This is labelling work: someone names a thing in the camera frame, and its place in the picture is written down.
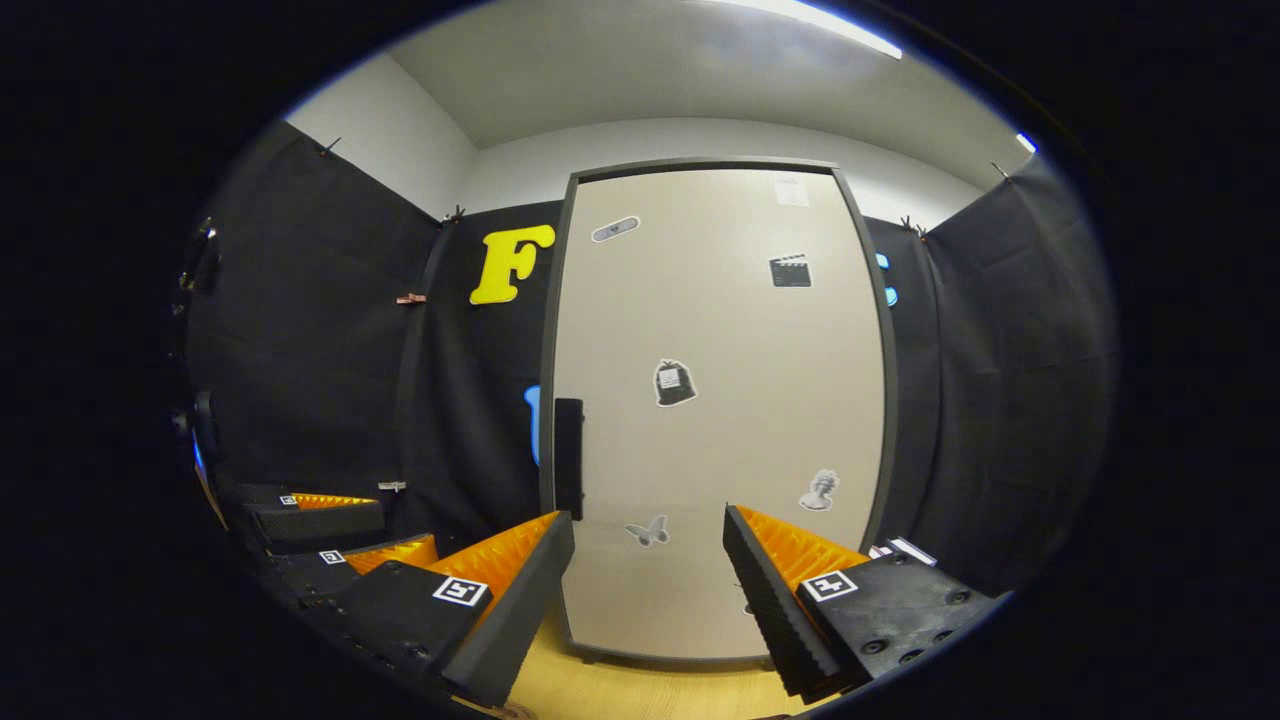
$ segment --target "yellow letter f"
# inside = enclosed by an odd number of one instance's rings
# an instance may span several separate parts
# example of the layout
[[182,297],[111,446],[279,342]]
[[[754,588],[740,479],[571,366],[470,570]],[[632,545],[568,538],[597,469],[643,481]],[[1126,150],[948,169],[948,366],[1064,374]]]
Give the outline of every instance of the yellow letter f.
[[525,245],[517,251],[516,246],[521,242],[534,242],[539,247],[550,247],[556,242],[556,231],[550,225],[538,225],[485,236],[484,243],[489,246],[489,251],[484,256],[480,287],[471,291],[472,305],[511,302],[516,299],[517,291],[516,286],[511,284],[511,272],[516,270],[517,279],[529,278],[529,274],[534,272],[534,260],[538,256],[538,249],[530,245]]

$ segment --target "ceiling light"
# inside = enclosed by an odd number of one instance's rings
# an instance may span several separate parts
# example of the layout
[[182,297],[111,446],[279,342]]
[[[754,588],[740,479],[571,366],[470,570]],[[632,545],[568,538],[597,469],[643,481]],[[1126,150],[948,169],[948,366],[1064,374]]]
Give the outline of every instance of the ceiling light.
[[786,15],[788,18],[818,26],[823,29],[835,32],[836,35],[842,35],[849,40],[861,42],[863,45],[878,50],[895,60],[902,59],[902,51],[899,50],[893,44],[888,42],[882,37],[877,37],[870,32],[855,26],[849,20],[842,20],[831,13],[826,13],[817,8],[810,8],[804,3],[796,3],[795,0],[707,0],[708,3],[723,3],[726,5],[739,5],[742,8],[751,8],[755,10],[764,10],[765,13],[773,13],[777,15]]

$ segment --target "wooden floor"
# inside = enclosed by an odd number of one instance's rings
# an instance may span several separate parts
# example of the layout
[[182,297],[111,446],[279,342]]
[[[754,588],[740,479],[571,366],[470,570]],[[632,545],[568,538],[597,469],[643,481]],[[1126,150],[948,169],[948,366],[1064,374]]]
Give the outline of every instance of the wooden floor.
[[799,697],[787,697],[777,673],[759,665],[664,666],[634,660],[586,665],[561,637],[557,620],[544,619],[506,712],[486,711],[489,715],[512,720],[751,720],[820,705],[805,706]]

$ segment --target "ceiling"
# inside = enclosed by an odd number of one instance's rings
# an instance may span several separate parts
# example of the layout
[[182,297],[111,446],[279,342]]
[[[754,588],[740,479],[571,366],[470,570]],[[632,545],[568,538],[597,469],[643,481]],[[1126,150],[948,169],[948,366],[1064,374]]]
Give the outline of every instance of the ceiling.
[[978,188],[1027,159],[1016,131],[904,50],[690,0],[498,0],[390,55],[480,149],[643,118],[733,118],[829,132]]

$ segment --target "door frame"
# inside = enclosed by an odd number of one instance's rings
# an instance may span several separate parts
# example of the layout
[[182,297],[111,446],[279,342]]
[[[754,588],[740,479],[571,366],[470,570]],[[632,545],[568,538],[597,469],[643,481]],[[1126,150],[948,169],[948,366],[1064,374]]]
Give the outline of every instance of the door frame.
[[[568,236],[568,223],[573,217],[573,199],[577,195],[577,186],[590,182],[616,179],[630,176],[644,176],[654,173],[672,173],[686,170],[778,170],[809,174],[824,174],[835,178],[840,187],[840,193],[849,208],[849,215],[854,220],[858,238],[861,243],[863,258],[867,261],[867,272],[872,279],[872,288],[876,295],[876,310],[879,318],[881,350],[884,366],[884,432],[881,442],[881,468],[876,480],[876,496],[872,502],[870,518],[867,521],[867,532],[863,534],[859,552],[867,553],[872,543],[876,542],[879,532],[881,518],[884,514],[884,505],[888,500],[890,478],[893,471],[893,451],[897,442],[897,355],[893,347],[893,320],[890,315],[888,301],[884,297],[884,278],[879,264],[876,260],[876,247],[872,245],[870,232],[863,220],[863,214],[858,210],[858,202],[849,190],[844,173],[835,163],[822,160],[801,160],[792,158],[767,158],[753,155],[730,155],[719,158],[676,158],[669,160],[645,160],[641,163],[625,163],[621,165],[608,165],[590,170],[580,170],[568,177],[568,188],[564,192],[564,205],[561,209],[561,219],[556,227],[557,240]],[[552,260],[552,274],[547,288],[547,316],[543,323],[543,357],[540,368],[541,402],[539,402],[539,497],[541,511],[550,512],[559,510],[556,502],[556,388],[553,378],[556,375],[556,325],[559,318],[559,291],[561,279],[564,274],[564,252],[567,245],[561,240],[556,256]],[[563,628],[564,639],[571,647],[593,651],[607,656],[631,656],[612,650],[593,648],[573,642],[573,635],[568,624],[568,610],[564,606],[563,585],[557,587],[558,615]],[[689,662],[717,662],[714,659],[690,660]]]

